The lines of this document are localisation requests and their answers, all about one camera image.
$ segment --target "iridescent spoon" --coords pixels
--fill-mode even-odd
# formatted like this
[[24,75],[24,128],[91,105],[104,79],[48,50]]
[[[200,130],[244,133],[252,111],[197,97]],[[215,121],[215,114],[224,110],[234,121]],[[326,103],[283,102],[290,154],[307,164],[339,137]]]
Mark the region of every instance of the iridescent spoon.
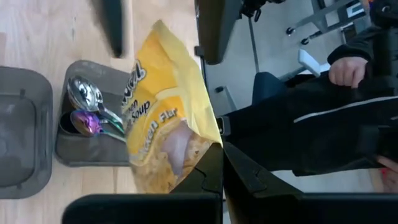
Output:
[[96,85],[79,75],[69,78],[68,96],[74,107],[90,112],[99,112],[118,131],[124,134],[122,119],[104,106],[103,97]]
[[76,130],[78,130],[82,135],[94,137],[99,134],[106,134],[112,138],[126,142],[123,137],[105,131],[101,126],[100,119],[92,112],[75,110],[70,114],[70,121]]

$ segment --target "person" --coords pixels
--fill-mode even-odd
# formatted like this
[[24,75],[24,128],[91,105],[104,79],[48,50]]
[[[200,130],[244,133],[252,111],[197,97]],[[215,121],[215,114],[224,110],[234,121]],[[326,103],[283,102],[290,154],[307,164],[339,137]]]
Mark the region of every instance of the person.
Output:
[[[319,145],[322,140],[314,141],[314,139],[322,137],[322,132],[317,133],[316,130],[312,130],[314,131],[312,133],[309,130],[305,131],[307,133],[294,132],[297,130],[291,128],[292,114],[289,113],[292,108],[300,112],[301,108],[297,106],[302,106],[304,110],[308,106],[319,109],[325,106],[325,96],[326,99],[339,100],[339,96],[335,98],[330,95],[338,94],[339,91],[349,93],[345,88],[332,88],[333,85],[325,83],[326,80],[337,86],[358,88],[366,76],[366,65],[374,58],[373,39],[381,32],[382,30],[378,27],[370,27],[347,44],[335,49],[328,56],[328,62],[331,64],[330,71],[322,74],[320,78],[303,83],[307,86],[315,82],[322,83],[315,85],[317,87],[314,93],[300,91],[300,85],[294,88],[293,93],[272,74],[256,74],[252,106],[226,115],[231,130],[231,135],[226,136],[226,140],[269,171],[293,170],[296,175],[313,175],[348,169],[376,168],[384,165],[390,167],[387,172],[389,185],[386,188],[391,189],[392,183],[395,182],[398,185],[398,164],[391,165],[395,164],[394,161],[383,158],[379,159],[379,164],[355,163],[354,161],[359,161],[361,157],[355,151],[358,143],[356,140],[344,138],[340,143],[332,141],[333,147]],[[317,95],[316,91],[320,86],[326,86],[333,92],[327,93],[327,90],[322,90],[322,96]],[[341,131],[346,131],[347,135],[350,135],[349,130]]]

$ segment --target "chicken soup bag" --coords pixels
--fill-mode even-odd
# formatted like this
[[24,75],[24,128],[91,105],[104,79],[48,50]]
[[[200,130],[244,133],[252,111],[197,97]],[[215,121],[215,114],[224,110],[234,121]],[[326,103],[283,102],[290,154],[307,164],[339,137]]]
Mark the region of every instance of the chicken soup bag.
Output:
[[139,192],[169,193],[221,144],[201,71],[162,21],[136,54],[122,113]]

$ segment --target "hand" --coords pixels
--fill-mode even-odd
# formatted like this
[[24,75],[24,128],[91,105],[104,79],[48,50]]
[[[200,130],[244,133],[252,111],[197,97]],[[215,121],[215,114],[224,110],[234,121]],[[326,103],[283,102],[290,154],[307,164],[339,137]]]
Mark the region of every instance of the hand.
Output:
[[379,156],[377,161],[388,168],[383,178],[384,191],[398,193],[398,164],[383,156]]
[[339,86],[358,88],[366,73],[367,60],[361,57],[345,57],[333,63],[329,71],[329,80]]

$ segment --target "wooden floor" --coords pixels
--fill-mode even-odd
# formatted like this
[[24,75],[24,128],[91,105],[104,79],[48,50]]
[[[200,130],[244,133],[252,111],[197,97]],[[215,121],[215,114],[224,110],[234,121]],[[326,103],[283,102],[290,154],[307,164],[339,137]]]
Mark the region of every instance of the wooden floor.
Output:
[[[193,55],[198,42],[193,1],[125,0],[124,10],[128,51],[124,59],[115,59],[109,56],[91,1],[0,0],[0,65],[44,75],[52,84],[53,113],[58,114],[70,64],[84,59],[130,72],[134,50],[157,19],[164,20]],[[129,192],[135,187],[128,167],[69,168],[54,159],[52,177],[41,192],[22,200],[0,200],[0,223],[60,223],[64,208],[82,195]]]

